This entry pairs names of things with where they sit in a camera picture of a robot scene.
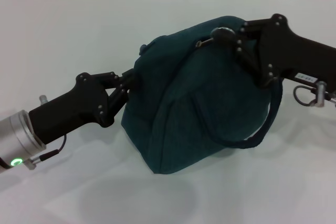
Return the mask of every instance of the fabric bag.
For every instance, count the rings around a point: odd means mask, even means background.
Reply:
[[[214,28],[238,31],[243,22],[221,17],[141,47],[134,65],[141,86],[129,94],[122,126],[154,173],[177,172],[224,148],[255,147],[265,137],[281,80],[260,89],[230,47],[195,47]]]

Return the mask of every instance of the black cable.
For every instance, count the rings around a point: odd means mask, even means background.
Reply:
[[[39,159],[41,160],[41,162],[45,161],[45,160],[47,160],[47,159],[49,159],[49,158],[51,158],[51,157],[53,157],[55,155],[57,155],[61,150],[63,150],[66,141],[67,141],[67,136],[64,135],[64,139],[63,139],[63,143],[62,143],[61,147],[59,149],[56,149],[56,150],[53,150],[51,152],[48,152],[48,153],[40,155]]]
[[[63,150],[63,148],[64,148],[64,146],[65,146],[65,143],[66,143],[66,141],[67,141],[67,136],[66,136],[66,135],[64,135],[63,143],[62,143],[61,147],[58,149],[58,152],[61,152],[61,150]]]
[[[315,88],[311,88],[311,87],[307,87],[307,86],[299,85],[299,86],[296,86],[296,87],[294,88],[294,90],[293,90],[294,98],[295,98],[295,100],[296,100],[299,104],[301,104],[302,106],[306,106],[306,107],[314,106],[314,104],[316,103],[316,99],[311,100],[309,103],[304,103],[304,102],[302,102],[302,101],[298,98],[298,96],[297,96],[297,94],[296,94],[296,91],[297,91],[298,89],[300,89],[300,88],[301,88],[301,89],[307,89],[307,90],[309,90],[309,91],[312,91],[312,90],[314,90]]]

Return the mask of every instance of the metal cylinder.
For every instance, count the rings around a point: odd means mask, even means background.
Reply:
[[[34,134],[26,111],[0,121],[0,173],[45,149]]]
[[[44,94],[40,95],[39,99],[40,99],[41,105],[43,105],[43,104],[45,104],[45,103],[48,102],[48,99],[47,99],[47,97]]]
[[[327,84],[324,81],[319,81],[316,83],[317,91],[316,91],[316,107],[324,107],[324,99],[325,99],[325,90],[327,88]]]

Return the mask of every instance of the white table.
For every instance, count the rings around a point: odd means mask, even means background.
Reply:
[[[336,47],[336,0],[0,0],[0,10],[2,118],[67,92],[81,72],[122,73],[140,45],[219,16],[281,13],[296,33]],[[222,151],[173,175],[152,174],[122,111],[110,128],[85,125],[34,171],[0,175],[0,223],[335,223],[336,109],[300,106],[295,85],[284,82],[256,149]]]

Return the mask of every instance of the label sticker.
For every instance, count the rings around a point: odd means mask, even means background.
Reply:
[[[303,80],[303,81],[308,81],[308,82],[311,82],[311,83],[315,83],[317,81],[317,78],[312,77],[312,76],[308,76],[304,73],[297,73],[295,78]]]

